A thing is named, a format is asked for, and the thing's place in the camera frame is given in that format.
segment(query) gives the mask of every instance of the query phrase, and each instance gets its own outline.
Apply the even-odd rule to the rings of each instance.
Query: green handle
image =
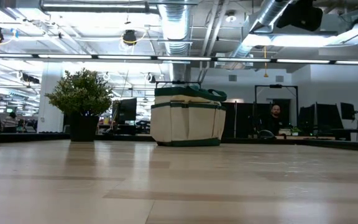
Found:
[[[220,102],[223,102],[223,101],[227,100],[227,94],[225,92],[219,91],[219,90],[214,90],[214,89],[209,89],[208,90],[208,93],[210,93],[212,95],[214,94],[214,92],[222,97],[222,100],[220,100]]]

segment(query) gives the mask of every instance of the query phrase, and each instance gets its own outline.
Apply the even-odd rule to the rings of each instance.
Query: potted plant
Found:
[[[291,128],[292,136],[298,136],[300,132],[301,132],[301,130],[299,128],[297,128],[297,127]]]
[[[93,141],[99,115],[112,104],[112,88],[96,71],[85,68],[75,74],[65,71],[52,93],[49,103],[67,114],[72,141]]]

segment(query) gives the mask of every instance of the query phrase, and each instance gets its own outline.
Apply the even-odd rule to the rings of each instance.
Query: black planter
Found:
[[[92,142],[98,125],[98,116],[70,116],[70,139],[76,142]]]

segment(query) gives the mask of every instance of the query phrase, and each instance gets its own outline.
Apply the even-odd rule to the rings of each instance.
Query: speaker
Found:
[[[315,31],[320,27],[322,18],[323,10],[313,7],[313,0],[300,0],[287,6],[277,22],[277,27],[293,25],[308,31]]]

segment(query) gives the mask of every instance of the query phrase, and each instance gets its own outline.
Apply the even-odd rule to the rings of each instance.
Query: fluorescent light fixture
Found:
[[[0,57],[32,57],[31,54],[0,54]]]
[[[277,59],[279,63],[329,63],[329,60]]]
[[[12,57],[12,58],[25,57],[25,58],[29,58],[29,57],[32,57],[32,55],[31,54],[0,54],[0,57]]]
[[[83,58],[92,58],[92,55],[38,55],[40,58],[73,58],[73,59],[83,59]]]
[[[270,37],[267,35],[256,35],[256,34],[248,34],[247,37],[242,41],[243,46],[268,46],[271,45]]]
[[[124,8],[136,8],[143,9],[144,6],[140,5],[125,5],[125,4],[44,4],[43,7],[104,7],[104,8],[115,8],[115,7],[124,7]]]
[[[159,60],[194,60],[194,61],[210,61],[210,57],[172,57],[172,56],[159,56]]]
[[[278,35],[270,45],[281,47],[323,47],[331,39],[320,35]]]
[[[136,56],[136,55],[99,55],[99,59],[118,59],[118,60],[150,60],[150,56]]]
[[[218,58],[219,62],[270,62],[268,58]]]
[[[336,65],[358,65],[358,61],[336,61]]]

